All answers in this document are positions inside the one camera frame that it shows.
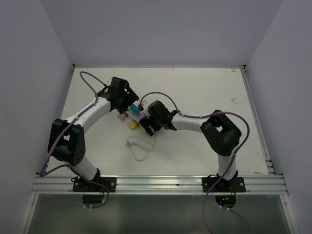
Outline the blue plug adapter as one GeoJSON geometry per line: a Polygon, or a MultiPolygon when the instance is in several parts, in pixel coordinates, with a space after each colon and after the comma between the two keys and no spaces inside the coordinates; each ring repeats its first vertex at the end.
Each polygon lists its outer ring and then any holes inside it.
{"type": "Polygon", "coordinates": [[[140,115],[141,111],[139,110],[138,106],[136,106],[135,104],[132,104],[129,107],[129,110],[132,111],[135,115],[140,115]]]}

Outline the white power strip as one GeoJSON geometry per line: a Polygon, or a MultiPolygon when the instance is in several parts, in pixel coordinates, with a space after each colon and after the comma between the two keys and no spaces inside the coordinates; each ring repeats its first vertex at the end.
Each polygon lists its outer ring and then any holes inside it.
{"type": "Polygon", "coordinates": [[[143,119],[143,118],[140,117],[140,115],[135,115],[135,114],[134,114],[132,111],[130,111],[129,109],[128,109],[125,113],[128,114],[128,117],[127,117],[126,120],[128,120],[129,122],[130,122],[131,120],[136,120],[136,121],[139,123],[139,121],[140,121],[141,119],[143,119]]]}

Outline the brown plug adapter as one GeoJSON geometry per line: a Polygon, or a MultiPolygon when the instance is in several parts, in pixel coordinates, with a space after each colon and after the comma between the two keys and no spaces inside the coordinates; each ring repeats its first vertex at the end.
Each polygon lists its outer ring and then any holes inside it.
{"type": "Polygon", "coordinates": [[[124,121],[127,119],[128,114],[127,113],[119,114],[117,117],[119,120],[124,121]]]}

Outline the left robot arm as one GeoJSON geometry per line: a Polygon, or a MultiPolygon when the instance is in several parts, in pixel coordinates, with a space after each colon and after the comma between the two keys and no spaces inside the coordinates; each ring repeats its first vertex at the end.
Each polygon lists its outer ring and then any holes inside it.
{"type": "Polygon", "coordinates": [[[113,77],[110,85],[101,91],[96,92],[93,88],[91,90],[95,97],[84,109],[65,120],[57,118],[52,123],[48,156],[39,175],[43,177],[54,171],[45,171],[50,157],[53,156],[83,177],[84,186],[94,192],[101,187],[101,179],[98,177],[98,168],[85,156],[85,133],[113,110],[123,114],[139,97],[130,88],[127,80],[117,77],[113,77]]]}

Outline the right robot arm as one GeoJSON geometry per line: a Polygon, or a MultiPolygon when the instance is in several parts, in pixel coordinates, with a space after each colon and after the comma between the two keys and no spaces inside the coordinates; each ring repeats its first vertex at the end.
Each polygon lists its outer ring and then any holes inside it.
{"type": "Polygon", "coordinates": [[[207,118],[187,117],[177,110],[170,112],[161,101],[157,100],[144,110],[139,124],[149,136],[153,136],[162,128],[202,133],[218,156],[218,188],[226,192],[234,186],[234,178],[237,177],[238,171],[233,157],[242,132],[220,110],[215,110],[213,115],[207,118]]]}

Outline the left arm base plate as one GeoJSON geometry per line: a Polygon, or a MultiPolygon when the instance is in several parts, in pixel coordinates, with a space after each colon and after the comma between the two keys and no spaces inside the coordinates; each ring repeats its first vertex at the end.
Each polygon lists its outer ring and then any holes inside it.
{"type": "Polygon", "coordinates": [[[116,177],[100,177],[96,182],[87,181],[81,177],[71,179],[73,183],[73,192],[92,193],[92,192],[109,192],[114,193],[117,186],[116,177]]]}

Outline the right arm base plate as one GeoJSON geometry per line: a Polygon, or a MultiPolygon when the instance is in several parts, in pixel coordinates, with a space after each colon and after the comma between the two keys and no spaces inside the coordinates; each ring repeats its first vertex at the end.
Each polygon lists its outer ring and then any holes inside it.
{"type": "Polygon", "coordinates": [[[218,175],[209,175],[201,178],[201,185],[203,192],[209,193],[244,193],[246,192],[245,182],[243,177],[239,177],[235,175],[232,179],[226,180],[221,179],[217,184],[215,184],[219,180],[218,175]]]}

